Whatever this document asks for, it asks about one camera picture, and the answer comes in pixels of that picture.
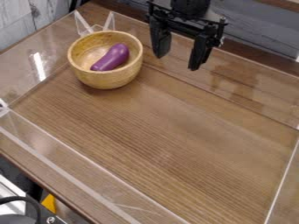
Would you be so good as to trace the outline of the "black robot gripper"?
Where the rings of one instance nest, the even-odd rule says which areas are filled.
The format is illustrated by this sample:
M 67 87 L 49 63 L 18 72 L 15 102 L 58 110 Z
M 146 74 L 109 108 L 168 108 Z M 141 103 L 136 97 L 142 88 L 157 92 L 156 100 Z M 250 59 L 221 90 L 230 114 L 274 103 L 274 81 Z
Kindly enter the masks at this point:
M 188 68 L 196 71 L 209 57 L 212 46 L 222 44 L 225 17 L 212 11 L 210 0 L 148 0 L 146 3 L 153 55 L 161 58 L 169 52 L 170 31 L 196 36 L 188 63 Z

